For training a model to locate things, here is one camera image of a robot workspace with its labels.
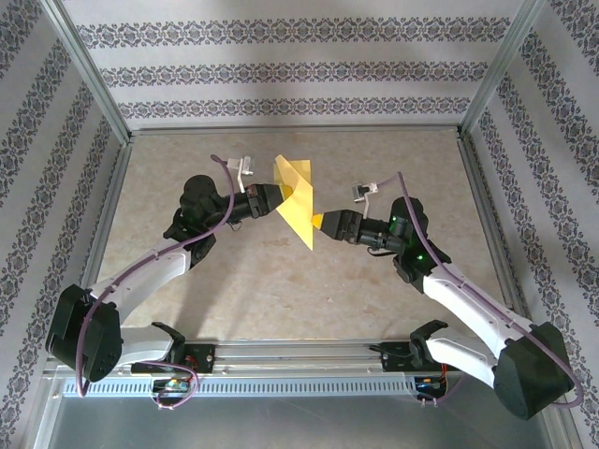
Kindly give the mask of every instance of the patterned wallpaper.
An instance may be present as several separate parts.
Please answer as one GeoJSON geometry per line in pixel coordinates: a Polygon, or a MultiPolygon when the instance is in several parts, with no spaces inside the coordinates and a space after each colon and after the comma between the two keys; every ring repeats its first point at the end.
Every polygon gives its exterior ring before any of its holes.
{"type": "Polygon", "coordinates": [[[35,0],[0,0],[0,448],[19,447],[63,288],[79,282],[119,143],[35,0]]]}
{"type": "Polygon", "coordinates": [[[522,0],[64,0],[131,129],[458,123],[522,0]]]}
{"type": "Polygon", "coordinates": [[[598,23],[592,2],[548,2],[472,133],[519,291],[585,388],[585,447],[599,447],[598,23]]]}

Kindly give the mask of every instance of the floor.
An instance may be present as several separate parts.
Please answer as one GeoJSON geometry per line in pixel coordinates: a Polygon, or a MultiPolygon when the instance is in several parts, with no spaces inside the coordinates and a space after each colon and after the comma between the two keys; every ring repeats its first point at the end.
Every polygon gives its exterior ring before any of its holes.
{"type": "MultiPolygon", "coordinates": [[[[136,138],[100,278],[152,247],[170,225],[187,179],[213,177],[210,159],[252,154],[248,182],[272,182],[274,158],[310,159],[314,212],[355,209],[351,185],[404,174],[429,216],[430,238],[474,282],[500,298],[471,190],[452,130],[209,134],[136,138]]],[[[388,219],[398,183],[373,197],[371,217],[388,219]]],[[[465,327],[445,308],[404,284],[391,258],[316,233],[311,252],[277,212],[228,227],[197,267],[163,286],[126,320],[162,321],[186,338],[402,338],[432,319],[465,327]]]]}

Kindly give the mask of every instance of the wall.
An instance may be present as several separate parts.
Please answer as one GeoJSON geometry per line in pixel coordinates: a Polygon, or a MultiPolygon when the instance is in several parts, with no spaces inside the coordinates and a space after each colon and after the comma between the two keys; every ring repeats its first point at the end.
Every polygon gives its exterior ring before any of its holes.
{"type": "Polygon", "coordinates": [[[564,334],[599,446],[599,16],[596,0],[548,2],[472,133],[506,251],[537,323],[564,334]]]}
{"type": "Polygon", "coordinates": [[[131,129],[452,123],[522,0],[65,0],[131,129]]]}
{"type": "Polygon", "coordinates": [[[117,138],[35,0],[0,0],[0,448],[18,447],[59,292],[79,282],[117,138]]]}

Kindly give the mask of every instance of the yellow cloth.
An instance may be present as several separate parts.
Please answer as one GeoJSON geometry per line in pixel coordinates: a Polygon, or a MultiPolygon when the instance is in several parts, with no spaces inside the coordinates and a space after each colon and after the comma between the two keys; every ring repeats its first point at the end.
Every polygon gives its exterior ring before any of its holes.
{"type": "Polygon", "coordinates": [[[293,193],[284,192],[285,201],[277,211],[298,234],[299,238],[312,250],[314,231],[314,190],[311,182],[310,161],[287,161],[281,154],[275,158],[274,181],[291,187],[293,193]]]}

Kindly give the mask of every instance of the marble-patterned surface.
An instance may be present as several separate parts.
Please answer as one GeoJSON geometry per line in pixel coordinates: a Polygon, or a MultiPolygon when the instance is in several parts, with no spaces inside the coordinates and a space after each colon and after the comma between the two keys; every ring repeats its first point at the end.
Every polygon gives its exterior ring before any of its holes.
{"type": "MultiPolygon", "coordinates": [[[[350,186],[401,170],[430,218],[430,237],[481,287],[500,289],[452,131],[211,134],[137,138],[124,180],[100,279],[161,238],[185,181],[214,178],[210,159],[253,154],[254,177],[271,182],[277,154],[310,159],[314,211],[355,208],[350,186]]],[[[398,183],[373,197],[371,216],[388,219],[398,183]]],[[[397,276],[391,258],[316,233],[310,252],[274,212],[217,233],[208,257],[139,306],[126,326],[162,321],[188,339],[351,339],[406,337],[438,318],[464,330],[445,308],[397,276]]]]}

